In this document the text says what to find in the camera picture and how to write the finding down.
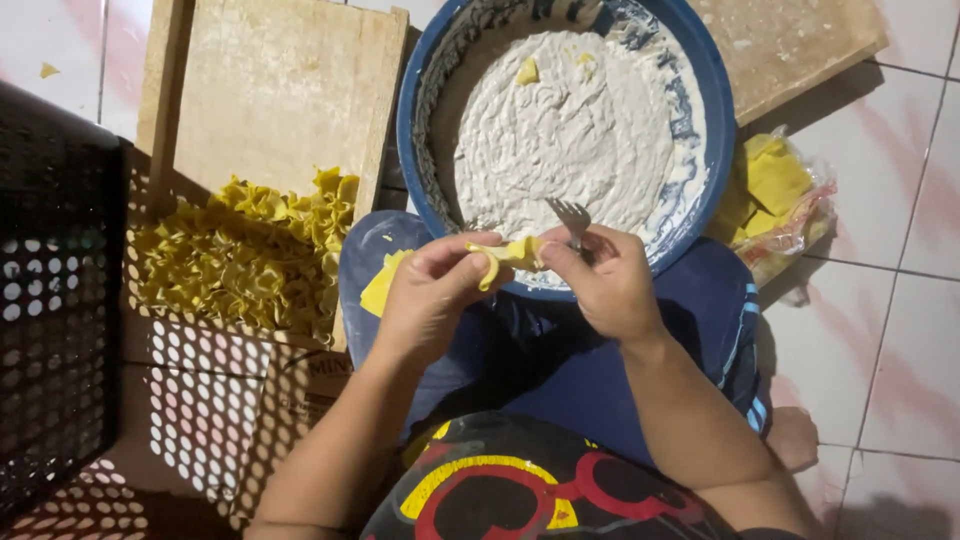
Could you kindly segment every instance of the dough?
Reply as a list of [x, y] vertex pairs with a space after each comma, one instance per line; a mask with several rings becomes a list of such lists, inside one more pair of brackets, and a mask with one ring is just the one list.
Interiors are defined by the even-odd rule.
[[[527, 59], [539, 81], [519, 85]], [[543, 201], [556, 197], [640, 233], [674, 163], [664, 84], [654, 54], [595, 33], [511, 42], [461, 116], [453, 167], [465, 228], [508, 239], [542, 233], [560, 224]]]

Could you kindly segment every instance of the t-shirt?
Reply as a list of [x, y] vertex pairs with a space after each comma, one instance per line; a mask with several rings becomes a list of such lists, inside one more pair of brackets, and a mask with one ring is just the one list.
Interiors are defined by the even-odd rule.
[[656, 471], [502, 412], [440, 426], [360, 538], [803, 540], [771, 529], [733, 533]]

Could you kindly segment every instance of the bowl rim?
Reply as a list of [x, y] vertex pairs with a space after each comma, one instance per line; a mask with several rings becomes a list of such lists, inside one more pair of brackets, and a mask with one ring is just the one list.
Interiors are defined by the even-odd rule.
[[[420, 219], [426, 225], [430, 234], [435, 238], [447, 236], [449, 233], [441, 221], [437, 212], [427, 202], [426, 192], [423, 189], [420, 174], [417, 171], [417, 160], [413, 150], [413, 113], [414, 102], [417, 92], [420, 89], [422, 71], [426, 59], [431, 56], [437, 47], [440, 46], [442, 34], [449, 29], [453, 23], [453, 15], [456, 14], [466, 3], [482, 0], [447, 0], [437, 13], [430, 19], [422, 35], [417, 40], [417, 45], [407, 62], [406, 70], [403, 74], [403, 80], [400, 85], [398, 103], [396, 108], [396, 148], [399, 155], [400, 170], [403, 173], [403, 180], [406, 183], [407, 191], [414, 203], [414, 208], [420, 215]], [[719, 159], [713, 164], [710, 175], [716, 175], [713, 182], [707, 182], [704, 186], [704, 193], [701, 194], [701, 205], [698, 208], [698, 217], [695, 219], [701, 231], [706, 226], [710, 217], [716, 211], [727, 185], [727, 171], [729, 173], [733, 161], [733, 150], [736, 139], [736, 118], [734, 116], [733, 94], [730, 83], [730, 76], [727, 73], [727, 67], [724, 65], [720, 50], [716, 41], [710, 34], [707, 25], [701, 20], [692, 7], [687, 2], [671, 2], [667, 0], [629, 0], [637, 2], [645, 9], [653, 12], [662, 12], [664, 10], [673, 12], [682, 26], [690, 31], [690, 36], [695, 41], [695, 47], [698, 48], [706, 58], [706, 66], [713, 72], [713, 80], [718, 90], [720, 110], [717, 111], [719, 122], [715, 131], [720, 132], [718, 138], [721, 138]], [[681, 43], [686, 53], [689, 43]], [[666, 253], [650, 265], [650, 271], [653, 278], [672, 266], [686, 251], [700, 234], [687, 234], [681, 237]], [[518, 296], [531, 298], [534, 300], [546, 301], [565, 301], [576, 302], [576, 295], [572, 290], [550, 289], [535, 287], [522, 282], [509, 282], [503, 285], [502, 290], [514, 293]]]

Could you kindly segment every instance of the perforated basket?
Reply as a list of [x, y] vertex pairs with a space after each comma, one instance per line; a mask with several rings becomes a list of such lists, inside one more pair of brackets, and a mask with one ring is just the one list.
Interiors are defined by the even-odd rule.
[[123, 170], [110, 132], [0, 82], [0, 530], [115, 439]]

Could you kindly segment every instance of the blue pants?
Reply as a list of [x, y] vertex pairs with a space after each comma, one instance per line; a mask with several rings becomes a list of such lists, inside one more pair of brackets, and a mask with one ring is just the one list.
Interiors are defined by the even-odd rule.
[[[355, 368], [367, 358], [380, 324], [360, 307], [360, 293], [385, 254], [432, 239], [419, 217], [395, 210], [368, 214], [347, 235], [340, 302]], [[761, 431], [767, 409], [757, 398], [758, 308], [750, 271], [725, 246], [701, 238], [654, 279], [654, 287], [667, 329]], [[616, 343], [597, 334], [575, 303], [501, 291], [467, 307], [446, 355], [420, 380], [404, 437], [480, 410], [530, 415], [652, 465]]]

